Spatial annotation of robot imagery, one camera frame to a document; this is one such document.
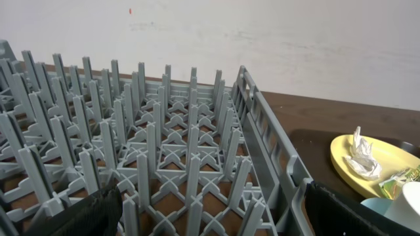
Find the yellow plate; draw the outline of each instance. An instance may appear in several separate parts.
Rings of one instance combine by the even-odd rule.
[[[354,190],[366,198],[384,197],[378,183],[389,179],[398,171],[407,167],[416,168],[420,165],[420,159],[412,154],[386,142],[363,136],[369,143],[373,142],[372,152],[382,166],[381,176],[378,180],[365,180],[355,173],[344,160],[350,155],[350,146],[353,144],[353,135],[336,137],[331,143],[331,160],[335,170]]]

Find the dish rack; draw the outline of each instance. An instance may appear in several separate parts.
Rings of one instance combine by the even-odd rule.
[[[14,183],[0,191],[6,235],[110,182],[123,197],[120,235],[144,233],[145,215],[147,235],[312,234],[302,210],[310,174],[244,66],[228,88],[222,71],[207,86],[192,68],[181,84],[169,65],[149,81],[144,63],[122,79],[117,60],[98,76],[89,57],[67,73],[60,54],[55,71],[22,55],[26,69],[0,40],[0,180]],[[168,195],[177,209],[159,205]],[[211,212],[208,195],[224,210]],[[34,205],[17,204],[28,197]],[[228,231],[232,214],[240,221]]]

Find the green food packet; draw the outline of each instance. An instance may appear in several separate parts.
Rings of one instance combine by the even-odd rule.
[[[379,183],[379,187],[387,199],[394,200],[400,194],[402,186],[411,181],[420,182],[420,165],[417,168],[407,168],[393,174],[388,180]]]

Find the white cup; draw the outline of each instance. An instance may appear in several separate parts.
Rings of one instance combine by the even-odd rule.
[[[420,233],[420,182],[404,184],[385,217]]]

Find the gray plastic dish rack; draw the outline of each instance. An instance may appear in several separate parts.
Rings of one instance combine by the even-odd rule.
[[[111,181],[124,193],[120,235],[140,233],[142,212],[156,223],[151,235],[178,235],[174,222],[187,212],[187,235],[227,235],[221,220],[230,211],[241,218],[237,235],[312,235],[302,211],[310,174],[244,66],[228,88],[221,71],[214,86],[197,85],[196,68],[190,84],[180,84],[171,82],[168,65],[162,81],[146,81],[143,63],[132,79],[121,79],[116,60],[111,73],[95,76],[89,57],[82,75],[76,66],[65,73],[59,54],[55,72],[30,51],[22,55],[26,71],[0,40],[0,180],[24,175],[0,190],[0,200],[12,205],[34,193],[38,203],[0,208],[0,235],[18,235],[16,223],[40,224],[83,198],[74,193]],[[151,181],[160,184],[155,193]],[[228,195],[219,189],[225,182]],[[183,207],[164,215],[154,205],[168,194]],[[206,194],[225,210],[206,212]]]

